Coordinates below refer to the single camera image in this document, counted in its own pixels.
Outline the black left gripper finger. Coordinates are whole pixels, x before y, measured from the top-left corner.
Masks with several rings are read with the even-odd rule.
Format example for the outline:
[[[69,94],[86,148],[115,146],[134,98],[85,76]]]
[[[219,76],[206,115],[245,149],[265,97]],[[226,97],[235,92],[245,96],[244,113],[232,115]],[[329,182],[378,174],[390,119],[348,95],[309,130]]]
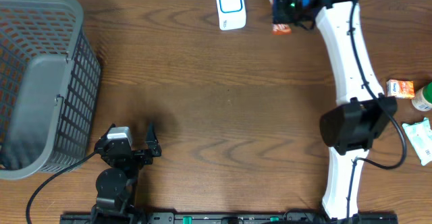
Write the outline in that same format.
[[[96,142],[96,144],[94,146],[95,152],[101,152],[104,149],[104,147],[106,145],[106,141],[107,141],[107,135],[108,135],[109,131],[114,127],[115,127],[115,124],[112,123],[108,127],[107,131],[98,139],[98,141]]]
[[[155,127],[153,123],[150,123],[148,126],[145,143],[151,151],[153,152],[161,151],[161,147],[159,145],[159,141],[157,139],[157,135],[155,133]]]

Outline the orange chocolate bar wrapper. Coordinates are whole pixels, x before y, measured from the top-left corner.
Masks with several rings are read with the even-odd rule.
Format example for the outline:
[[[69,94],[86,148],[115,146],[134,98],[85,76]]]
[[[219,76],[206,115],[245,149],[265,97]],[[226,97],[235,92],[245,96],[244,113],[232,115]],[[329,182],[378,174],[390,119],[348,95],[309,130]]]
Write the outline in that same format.
[[[283,23],[284,12],[281,10],[283,4],[281,0],[269,0],[272,10],[272,33],[273,35],[287,35],[291,34],[292,30],[287,23]]]

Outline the orange snack packet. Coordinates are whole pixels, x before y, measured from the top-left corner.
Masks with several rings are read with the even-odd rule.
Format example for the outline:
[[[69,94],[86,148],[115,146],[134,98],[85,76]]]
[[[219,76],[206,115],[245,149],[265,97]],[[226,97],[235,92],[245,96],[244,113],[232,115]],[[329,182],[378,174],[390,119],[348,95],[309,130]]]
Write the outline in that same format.
[[[387,81],[387,96],[394,96],[398,99],[414,98],[414,82],[405,80],[390,79]]]

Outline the green lid jar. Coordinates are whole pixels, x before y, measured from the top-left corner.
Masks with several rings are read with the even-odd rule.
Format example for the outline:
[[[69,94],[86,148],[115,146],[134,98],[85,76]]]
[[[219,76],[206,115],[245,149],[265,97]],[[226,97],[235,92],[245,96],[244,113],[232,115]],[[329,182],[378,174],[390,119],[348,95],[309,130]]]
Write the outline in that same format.
[[[431,110],[431,87],[432,83],[430,82],[415,93],[414,98],[411,100],[415,109],[423,112]]]

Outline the light green wet wipes pack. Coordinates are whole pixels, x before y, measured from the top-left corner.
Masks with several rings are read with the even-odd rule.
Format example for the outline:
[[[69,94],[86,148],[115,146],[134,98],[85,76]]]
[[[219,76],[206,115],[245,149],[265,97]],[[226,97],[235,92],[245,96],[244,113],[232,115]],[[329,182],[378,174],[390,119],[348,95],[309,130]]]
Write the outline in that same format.
[[[427,117],[414,124],[403,123],[402,127],[418,155],[421,165],[431,162],[431,124]]]

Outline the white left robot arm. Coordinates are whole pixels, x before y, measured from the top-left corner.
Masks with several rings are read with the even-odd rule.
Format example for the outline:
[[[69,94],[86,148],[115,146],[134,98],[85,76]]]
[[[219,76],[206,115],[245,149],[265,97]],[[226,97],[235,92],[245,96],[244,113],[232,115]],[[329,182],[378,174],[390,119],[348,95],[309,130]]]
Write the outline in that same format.
[[[91,223],[146,223],[146,214],[134,207],[134,197],[140,170],[162,153],[153,124],[148,126],[144,143],[146,149],[134,150],[130,129],[113,124],[95,144],[95,152],[109,168],[96,180]]]

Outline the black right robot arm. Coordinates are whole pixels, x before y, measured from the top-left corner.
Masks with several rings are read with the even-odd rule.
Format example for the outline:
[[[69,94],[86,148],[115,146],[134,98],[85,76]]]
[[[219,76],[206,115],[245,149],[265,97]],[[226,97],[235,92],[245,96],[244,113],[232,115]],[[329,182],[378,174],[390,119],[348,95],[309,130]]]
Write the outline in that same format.
[[[336,106],[319,122],[329,149],[327,186],[321,201],[327,223],[397,223],[394,213],[358,210],[362,167],[375,139],[397,110],[371,65],[358,0],[273,0],[273,23],[303,27],[310,22],[323,37],[335,80]]]

